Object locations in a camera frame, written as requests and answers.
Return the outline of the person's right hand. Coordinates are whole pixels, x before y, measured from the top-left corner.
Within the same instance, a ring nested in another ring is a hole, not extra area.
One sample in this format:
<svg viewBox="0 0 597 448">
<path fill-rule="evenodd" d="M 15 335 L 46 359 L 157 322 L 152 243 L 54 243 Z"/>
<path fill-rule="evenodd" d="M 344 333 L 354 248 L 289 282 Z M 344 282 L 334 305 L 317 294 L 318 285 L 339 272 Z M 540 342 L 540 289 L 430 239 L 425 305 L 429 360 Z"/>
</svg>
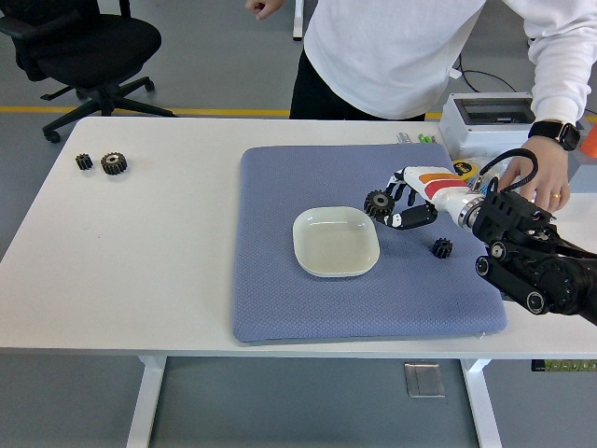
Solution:
<svg viewBox="0 0 597 448">
<path fill-rule="evenodd" d="M 284 0 L 247 0 L 245 8 L 261 21 L 278 11 L 284 3 Z"/>
</svg>

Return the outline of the person's left hand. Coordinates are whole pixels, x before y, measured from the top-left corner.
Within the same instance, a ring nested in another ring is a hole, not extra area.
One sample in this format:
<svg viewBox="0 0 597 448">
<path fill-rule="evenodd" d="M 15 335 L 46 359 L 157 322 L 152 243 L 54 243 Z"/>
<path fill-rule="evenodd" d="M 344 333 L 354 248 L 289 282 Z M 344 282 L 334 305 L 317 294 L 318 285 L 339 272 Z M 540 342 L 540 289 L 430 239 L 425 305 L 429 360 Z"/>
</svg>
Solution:
<svg viewBox="0 0 597 448">
<path fill-rule="evenodd" d="M 520 187 L 520 196 L 550 213 L 561 210 L 570 198 L 568 152 L 542 136 L 530 137 L 522 147 L 535 155 L 538 170 L 531 181 Z"/>
</svg>

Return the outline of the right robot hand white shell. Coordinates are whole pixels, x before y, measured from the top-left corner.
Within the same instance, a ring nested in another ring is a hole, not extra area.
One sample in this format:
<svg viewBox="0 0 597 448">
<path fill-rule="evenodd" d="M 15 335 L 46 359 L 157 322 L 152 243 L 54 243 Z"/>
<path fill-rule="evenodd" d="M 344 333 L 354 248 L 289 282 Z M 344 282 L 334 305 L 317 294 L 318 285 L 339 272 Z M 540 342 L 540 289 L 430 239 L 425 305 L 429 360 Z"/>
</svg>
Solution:
<svg viewBox="0 0 597 448">
<path fill-rule="evenodd" d="M 410 188 L 409 207 L 402 212 L 378 217 L 384 225 L 410 230 L 433 223 L 438 212 L 446 212 L 463 230 L 472 231 L 484 196 L 474 192 L 458 175 L 444 167 L 405 167 L 394 172 L 385 193 L 397 201 Z"/>
</svg>

